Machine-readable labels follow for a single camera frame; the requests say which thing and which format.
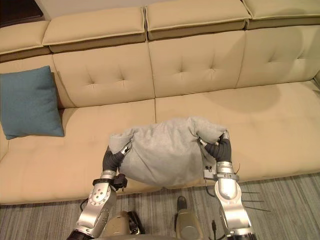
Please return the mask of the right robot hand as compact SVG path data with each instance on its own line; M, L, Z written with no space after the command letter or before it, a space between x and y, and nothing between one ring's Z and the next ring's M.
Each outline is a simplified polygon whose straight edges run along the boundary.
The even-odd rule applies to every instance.
M201 138L198 141L217 162L232 162L232 147L228 130L225 130L215 143L205 142Z

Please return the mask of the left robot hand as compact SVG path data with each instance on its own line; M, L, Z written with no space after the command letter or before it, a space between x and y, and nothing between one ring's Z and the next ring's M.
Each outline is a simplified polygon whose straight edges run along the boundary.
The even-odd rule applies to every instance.
M126 144L119 152L112 153L110 147L108 146L103 160L102 160L102 171L113 171L116 172L121 166L125 156L132 149L132 143Z

